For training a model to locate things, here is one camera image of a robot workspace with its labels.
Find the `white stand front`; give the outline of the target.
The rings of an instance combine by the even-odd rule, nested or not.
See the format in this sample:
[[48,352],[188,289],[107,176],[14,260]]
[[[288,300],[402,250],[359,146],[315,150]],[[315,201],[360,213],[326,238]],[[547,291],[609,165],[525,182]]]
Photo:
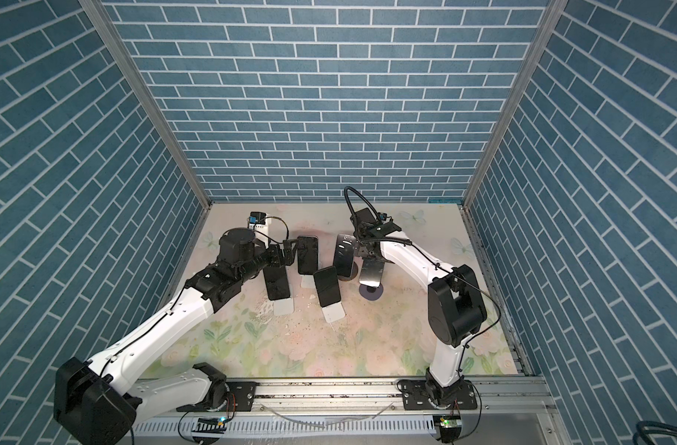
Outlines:
[[322,307],[322,313],[328,324],[333,324],[346,316],[345,310],[341,302],[336,302],[326,307]]

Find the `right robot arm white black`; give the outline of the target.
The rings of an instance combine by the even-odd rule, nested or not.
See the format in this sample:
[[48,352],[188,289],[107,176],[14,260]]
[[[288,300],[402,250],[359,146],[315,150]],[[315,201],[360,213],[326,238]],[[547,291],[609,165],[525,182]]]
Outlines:
[[425,394],[437,407],[452,404],[466,387],[462,361],[468,344],[488,318],[474,271],[428,254],[385,213],[353,211],[351,224],[357,254],[365,263],[394,264],[427,289],[427,320],[437,343],[426,372]]

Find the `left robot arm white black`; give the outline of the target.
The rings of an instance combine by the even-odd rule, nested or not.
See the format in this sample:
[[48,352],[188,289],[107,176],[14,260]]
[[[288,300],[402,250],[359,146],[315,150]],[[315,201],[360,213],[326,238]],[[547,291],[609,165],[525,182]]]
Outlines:
[[102,352],[71,358],[56,372],[53,417],[82,444],[116,444],[136,424],[173,409],[223,411],[232,398],[225,374],[208,363],[147,387],[138,378],[189,330],[240,294],[267,267],[291,265],[296,242],[258,240],[255,228],[227,230],[217,259],[186,280],[158,313]]

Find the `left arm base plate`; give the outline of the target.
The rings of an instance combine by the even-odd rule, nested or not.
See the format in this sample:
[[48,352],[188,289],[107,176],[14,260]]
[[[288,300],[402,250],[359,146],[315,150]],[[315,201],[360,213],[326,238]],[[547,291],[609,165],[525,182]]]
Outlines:
[[230,381],[214,384],[208,394],[198,403],[178,407],[179,413],[249,412],[254,403],[258,384],[254,381]]

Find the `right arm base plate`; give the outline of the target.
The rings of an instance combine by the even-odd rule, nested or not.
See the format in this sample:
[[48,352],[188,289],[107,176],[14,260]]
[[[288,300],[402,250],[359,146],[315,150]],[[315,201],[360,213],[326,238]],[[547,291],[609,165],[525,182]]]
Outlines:
[[441,387],[432,379],[401,379],[396,389],[406,411],[477,410],[477,394],[469,380],[459,379],[449,387]]

